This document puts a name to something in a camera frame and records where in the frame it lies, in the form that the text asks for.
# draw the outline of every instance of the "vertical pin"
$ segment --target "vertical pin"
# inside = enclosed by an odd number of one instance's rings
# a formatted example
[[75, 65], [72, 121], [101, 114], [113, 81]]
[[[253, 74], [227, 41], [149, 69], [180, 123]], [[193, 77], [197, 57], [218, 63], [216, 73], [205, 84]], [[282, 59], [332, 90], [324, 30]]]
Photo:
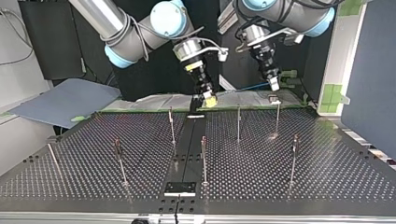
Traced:
[[300, 151], [300, 138], [299, 138], [298, 134], [294, 135], [293, 146], [291, 149], [293, 151], [293, 164], [291, 166], [290, 189], [294, 183], [293, 180], [294, 180], [294, 170], [295, 170], [296, 158], [298, 156], [298, 152]]
[[277, 111], [276, 111], [276, 129], [275, 129], [276, 135], [277, 135], [277, 129], [279, 127], [279, 114], [280, 114], [280, 101], [279, 104], [277, 104]]
[[174, 129], [174, 123], [173, 123], [173, 118], [172, 118], [172, 107], [169, 109], [169, 122], [171, 123], [171, 129], [172, 129], [172, 143], [175, 144], [175, 129]]
[[204, 183], [203, 184], [206, 186], [209, 183], [207, 182], [207, 178], [206, 178], [206, 137], [205, 136], [202, 137], [201, 149], [202, 149], [201, 158], [204, 162]]
[[275, 132], [273, 135], [273, 138], [277, 138], [278, 136], [278, 129], [279, 129], [279, 116], [280, 116], [280, 105], [282, 102], [279, 101], [279, 98], [276, 95], [269, 95], [268, 100], [271, 105], [277, 105], [276, 109], [276, 127], [275, 127]]
[[47, 143], [47, 146], [49, 148], [49, 152], [50, 152], [51, 157], [53, 158], [53, 161], [55, 161], [55, 164], [58, 165], [59, 161], [58, 161], [58, 158], [56, 158], [56, 156], [55, 156], [55, 152], [52, 148], [52, 145], [50, 143]]
[[123, 163], [122, 163], [121, 143], [120, 143], [120, 139], [118, 137], [114, 141], [114, 151], [115, 151], [115, 154], [116, 154], [116, 159], [120, 163], [120, 168], [121, 168], [121, 171], [122, 171], [122, 177], [123, 177], [123, 180], [124, 180], [123, 185], [124, 186], [128, 186], [129, 183], [128, 183], [128, 180], [126, 179], [126, 174], [125, 174], [124, 166], [123, 166]]
[[241, 141], [241, 106], [238, 105], [238, 136], [237, 141], [238, 143]]

